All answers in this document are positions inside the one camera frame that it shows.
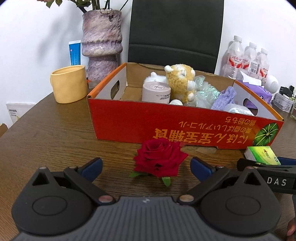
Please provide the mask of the person right hand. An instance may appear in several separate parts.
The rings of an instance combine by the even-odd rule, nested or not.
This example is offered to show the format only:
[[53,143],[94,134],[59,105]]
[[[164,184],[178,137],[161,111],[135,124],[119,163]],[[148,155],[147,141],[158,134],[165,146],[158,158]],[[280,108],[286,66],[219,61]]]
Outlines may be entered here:
[[296,237],[296,222],[295,218],[291,219],[287,225],[287,240],[295,241]]

